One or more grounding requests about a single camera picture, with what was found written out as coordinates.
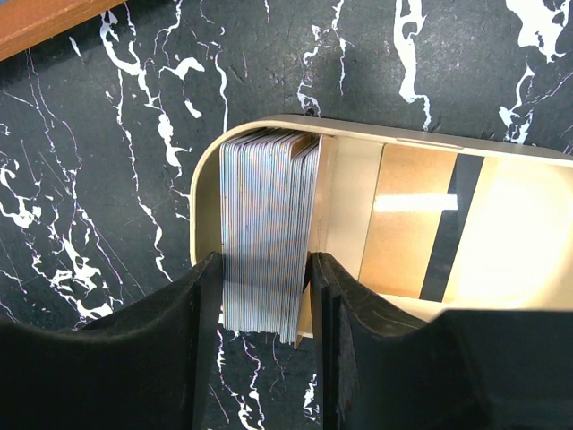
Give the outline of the beige oval tray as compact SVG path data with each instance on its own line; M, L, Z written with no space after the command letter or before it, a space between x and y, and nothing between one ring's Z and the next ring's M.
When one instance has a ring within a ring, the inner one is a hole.
M297 115L321 140L316 249L423 320L448 308L572 307L572 158L555 150Z

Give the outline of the card with black stripe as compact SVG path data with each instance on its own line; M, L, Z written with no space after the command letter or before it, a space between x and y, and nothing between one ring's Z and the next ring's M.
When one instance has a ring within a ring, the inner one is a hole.
M385 146L359 280L377 293L442 301L483 163Z

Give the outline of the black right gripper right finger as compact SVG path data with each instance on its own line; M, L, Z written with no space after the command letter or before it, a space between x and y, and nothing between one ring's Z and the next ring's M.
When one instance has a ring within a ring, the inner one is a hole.
M309 261L326 429L569 429L569 312L448 310L425 322Z

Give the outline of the stack of cards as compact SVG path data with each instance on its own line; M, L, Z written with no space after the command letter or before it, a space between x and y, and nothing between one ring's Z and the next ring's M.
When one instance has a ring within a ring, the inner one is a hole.
M297 336L320 139L261 129L219 148L224 325Z

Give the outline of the orange wooden shelf rack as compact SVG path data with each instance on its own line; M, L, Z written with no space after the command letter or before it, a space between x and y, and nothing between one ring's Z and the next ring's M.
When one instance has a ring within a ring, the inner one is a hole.
M1 2L1 60L14 56L119 4L120 0Z

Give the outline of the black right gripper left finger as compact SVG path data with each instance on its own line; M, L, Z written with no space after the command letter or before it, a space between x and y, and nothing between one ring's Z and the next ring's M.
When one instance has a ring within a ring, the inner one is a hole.
M2 320L2 428L199 428L222 287L222 257L211 253L78 331Z

